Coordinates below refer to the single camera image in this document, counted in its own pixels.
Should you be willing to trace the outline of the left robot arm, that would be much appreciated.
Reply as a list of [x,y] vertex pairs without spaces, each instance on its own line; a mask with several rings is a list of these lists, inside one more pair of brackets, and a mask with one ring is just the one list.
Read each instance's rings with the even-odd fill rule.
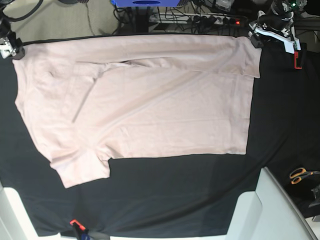
[[302,12],[306,5],[306,0],[274,0],[267,12],[260,10],[257,19],[248,24],[248,36],[252,45],[258,49],[268,41],[277,40],[283,43],[287,53],[300,51],[294,16]]

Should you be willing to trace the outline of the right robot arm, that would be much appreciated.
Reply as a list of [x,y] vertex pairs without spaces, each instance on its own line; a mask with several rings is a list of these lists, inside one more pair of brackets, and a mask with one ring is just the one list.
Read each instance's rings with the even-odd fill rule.
[[3,59],[20,60],[25,56],[24,44],[12,30],[11,23],[21,22],[32,16],[43,4],[39,0],[33,8],[29,7],[22,13],[22,8],[27,7],[27,0],[1,0],[0,1],[0,56]]

